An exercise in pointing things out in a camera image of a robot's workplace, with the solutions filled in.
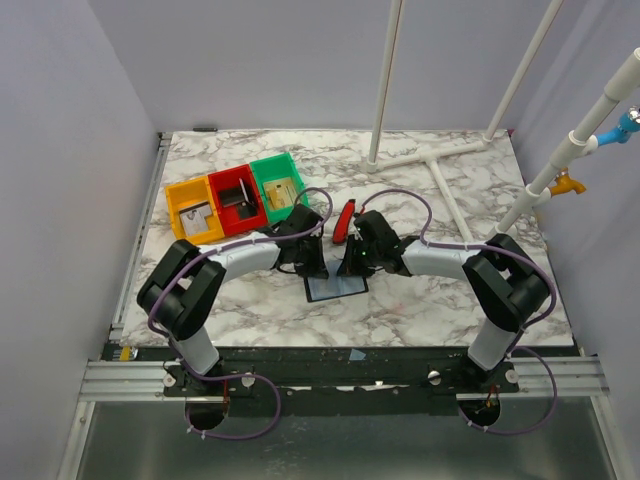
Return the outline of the black leather card holder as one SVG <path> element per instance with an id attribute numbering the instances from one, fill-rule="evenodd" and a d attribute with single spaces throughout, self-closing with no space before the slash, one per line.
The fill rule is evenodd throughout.
<path id="1" fill-rule="evenodd" d="M 305 278 L 306 298 L 309 303 L 364 294 L 369 291 L 364 277 L 329 276 L 327 279 Z"/>

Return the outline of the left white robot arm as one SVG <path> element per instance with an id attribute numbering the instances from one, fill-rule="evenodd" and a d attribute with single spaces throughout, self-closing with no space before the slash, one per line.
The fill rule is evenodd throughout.
<path id="1" fill-rule="evenodd" d="M 175 241 L 140 288 L 136 303 L 150 327 L 165 336 L 189 365 L 187 382 L 201 395 L 214 393 L 222 380 L 220 354 L 205 323 L 220 287 L 231 280 L 283 264 L 309 260 L 301 276 L 327 276 L 320 259 L 321 237 L 314 234 L 325 219 L 304 204 L 272 229 L 203 251 L 183 239 Z"/>

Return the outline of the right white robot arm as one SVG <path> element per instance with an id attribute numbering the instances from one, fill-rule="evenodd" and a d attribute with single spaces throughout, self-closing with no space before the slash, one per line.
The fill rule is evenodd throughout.
<path id="1" fill-rule="evenodd" d="M 460 367 L 460 379 L 480 392 L 496 380 L 496 367 L 514 346 L 526 321 L 552 296 L 546 274 L 514 239 L 496 234 L 477 245 L 401 238 L 383 215 L 369 211 L 354 221 L 339 277 L 368 278 L 381 269 L 405 277 L 465 280 L 486 316 Z"/>

